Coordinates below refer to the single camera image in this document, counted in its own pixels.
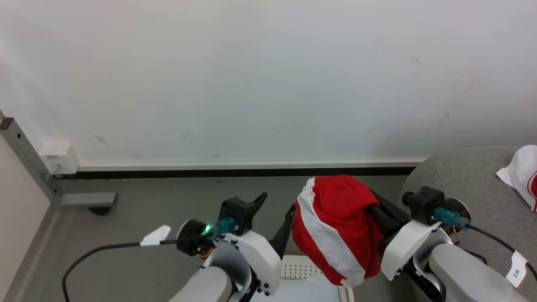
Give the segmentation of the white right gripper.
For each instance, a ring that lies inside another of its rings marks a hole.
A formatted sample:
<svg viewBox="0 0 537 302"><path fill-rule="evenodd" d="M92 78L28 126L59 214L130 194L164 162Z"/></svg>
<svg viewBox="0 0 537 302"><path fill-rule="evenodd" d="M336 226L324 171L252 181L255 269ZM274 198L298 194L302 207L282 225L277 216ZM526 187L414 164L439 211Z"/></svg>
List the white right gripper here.
<svg viewBox="0 0 537 302"><path fill-rule="evenodd" d="M455 279L462 269L471 266L471 256L456 246L447 230L462 231L471 220L467 206L458 199L447 198L446 208L437 208L437 222L431 226L412 220L397 205L371 191L378 206L370 212L382 239L377 244L382 257L381 271L389 280L402 273L414 273L419 279Z"/></svg>

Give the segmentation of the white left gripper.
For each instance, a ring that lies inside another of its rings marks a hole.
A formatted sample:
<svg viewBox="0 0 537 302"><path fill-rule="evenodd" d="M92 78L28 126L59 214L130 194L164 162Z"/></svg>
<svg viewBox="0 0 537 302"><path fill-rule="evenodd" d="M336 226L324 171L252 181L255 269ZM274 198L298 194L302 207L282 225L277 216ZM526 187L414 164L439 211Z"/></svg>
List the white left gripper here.
<svg viewBox="0 0 537 302"><path fill-rule="evenodd" d="M251 203L251 218L267 196L261 193ZM209 255L177 296L275 296L282 281L281 264L296 211L295 204L290 206L269 241L253 231L241 236L226 233L213 241L194 239L196 235L208 235L211 226L196 219L184 222L177 234L178 250L187 255Z"/></svg>

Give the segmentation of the red garment with white stripe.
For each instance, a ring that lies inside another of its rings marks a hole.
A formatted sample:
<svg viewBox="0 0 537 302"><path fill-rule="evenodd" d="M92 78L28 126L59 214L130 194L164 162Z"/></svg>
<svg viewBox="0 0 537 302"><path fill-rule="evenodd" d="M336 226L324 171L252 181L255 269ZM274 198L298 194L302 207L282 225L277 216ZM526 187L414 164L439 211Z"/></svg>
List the red garment with white stripe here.
<svg viewBox="0 0 537 302"><path fill-rule="evenodd" d="M294 243L330 283L357 287L379 273L383 235L368 207L380 203L361 180L348 175L309 178L295 204Z"/></svg>

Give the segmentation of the white perforated laundry basket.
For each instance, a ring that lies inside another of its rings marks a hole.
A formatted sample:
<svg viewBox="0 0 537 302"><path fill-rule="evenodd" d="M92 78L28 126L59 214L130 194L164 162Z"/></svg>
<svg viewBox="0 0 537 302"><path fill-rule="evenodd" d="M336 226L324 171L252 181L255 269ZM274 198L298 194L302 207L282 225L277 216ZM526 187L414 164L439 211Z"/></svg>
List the white perforated laundry basket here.
<svg viewBox="0 0 537 302"><path fill-rule="evenodd" d="M286 255L275 296L255 294L250 302L355 302L353 291L335 286L305 255Z"/></svg>

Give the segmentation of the white and black baseboard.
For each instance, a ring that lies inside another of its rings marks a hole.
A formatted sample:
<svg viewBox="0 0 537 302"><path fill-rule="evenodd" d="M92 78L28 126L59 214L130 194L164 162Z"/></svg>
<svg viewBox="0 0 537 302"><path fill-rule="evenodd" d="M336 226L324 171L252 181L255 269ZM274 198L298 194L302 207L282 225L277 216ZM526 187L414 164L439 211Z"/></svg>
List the white and black baseboard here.
<svg viewBox="0 0 537 302"><path fill-rule="evenodd" d="M188 162L89 164L74 174L55 174L56 180L118 180L208 177L299 177L349 174L351 176L409 175L423 158L380 160L314 160L274 162Z"/></svg>

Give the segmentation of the blank white paper tag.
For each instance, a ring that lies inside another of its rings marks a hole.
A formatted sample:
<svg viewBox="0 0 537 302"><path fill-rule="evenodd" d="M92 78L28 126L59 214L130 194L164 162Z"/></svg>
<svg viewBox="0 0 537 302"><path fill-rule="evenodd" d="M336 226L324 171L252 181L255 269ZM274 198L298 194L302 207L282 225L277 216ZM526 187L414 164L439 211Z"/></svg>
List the blank white paper tag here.
<svg viewBox="0 0 537 302"><path fill-rule="evenodd" d="M170 231L171 227L169 227L168 225L163 225L157 228L155 231L152 231L150 234L146 235L140 242L140 246L145 247L152 245L161 245L161 242L165 241Z"/></svg>

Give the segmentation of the white paper tag with writing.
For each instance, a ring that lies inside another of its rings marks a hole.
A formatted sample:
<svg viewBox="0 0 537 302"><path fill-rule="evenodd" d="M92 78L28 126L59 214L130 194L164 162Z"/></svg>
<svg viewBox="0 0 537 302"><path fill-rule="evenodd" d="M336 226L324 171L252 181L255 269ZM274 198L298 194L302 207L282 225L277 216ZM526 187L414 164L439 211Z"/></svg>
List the white paper tag with writing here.
<svg viewBox="0 0 537 302"><path fill-rule="evenodd" d="M518 288L526 275L527 260L518 251L514 251L511 257L511 268L505 278L515 288Z"/></svg>

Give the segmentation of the white garment with red trim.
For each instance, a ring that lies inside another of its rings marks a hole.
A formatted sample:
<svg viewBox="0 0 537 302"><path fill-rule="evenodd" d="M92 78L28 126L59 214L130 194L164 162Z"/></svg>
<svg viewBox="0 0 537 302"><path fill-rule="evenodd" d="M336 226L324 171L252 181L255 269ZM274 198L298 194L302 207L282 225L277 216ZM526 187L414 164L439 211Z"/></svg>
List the white garment with red trim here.
<svg viewBox="0 0 537 302"><path fill-rule="evenodd" d="M537 146L523 146L508 166L495 173L500 180L514 188L531 211L537 212Z"/></svg>

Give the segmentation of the beige partition panel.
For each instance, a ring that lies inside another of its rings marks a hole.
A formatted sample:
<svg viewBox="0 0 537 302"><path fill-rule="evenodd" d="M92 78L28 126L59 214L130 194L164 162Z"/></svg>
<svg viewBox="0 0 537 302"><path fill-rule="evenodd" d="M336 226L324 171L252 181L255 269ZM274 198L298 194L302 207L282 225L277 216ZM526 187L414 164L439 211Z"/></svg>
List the beige partition panel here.
<svg viewBox="0 0 537 302"><path fill-rule="evenodd" d="M49 207L48 197L0 135L0 302Z"/></svg>

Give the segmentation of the white wall socket box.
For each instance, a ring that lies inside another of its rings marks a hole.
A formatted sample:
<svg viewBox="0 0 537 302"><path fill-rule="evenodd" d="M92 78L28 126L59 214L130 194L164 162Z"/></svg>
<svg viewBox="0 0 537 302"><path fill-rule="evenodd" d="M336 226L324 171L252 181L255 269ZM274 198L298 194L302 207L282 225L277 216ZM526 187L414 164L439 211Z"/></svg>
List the white wall socket box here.
<svg viewBox="0 0 537 302"><path fill-rule="evenodd" d="M79 158L70 143L45 144L38 152L50 174L75 174L79 169Z"/></svg>

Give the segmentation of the grey metal frame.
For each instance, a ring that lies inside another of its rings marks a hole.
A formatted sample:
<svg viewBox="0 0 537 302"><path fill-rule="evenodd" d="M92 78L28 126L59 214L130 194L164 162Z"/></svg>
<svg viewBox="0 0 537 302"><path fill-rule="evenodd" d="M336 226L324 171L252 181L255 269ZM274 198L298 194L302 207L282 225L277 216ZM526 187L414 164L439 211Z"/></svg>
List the grey metal frame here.
<svg viewBox="0 0 537 302"><path fill-rule="evenodd" d="M15 152L26 170L54 208L89 208L115 205L117 193L64 193L14 118L0 110L0 135Z"/></svg>

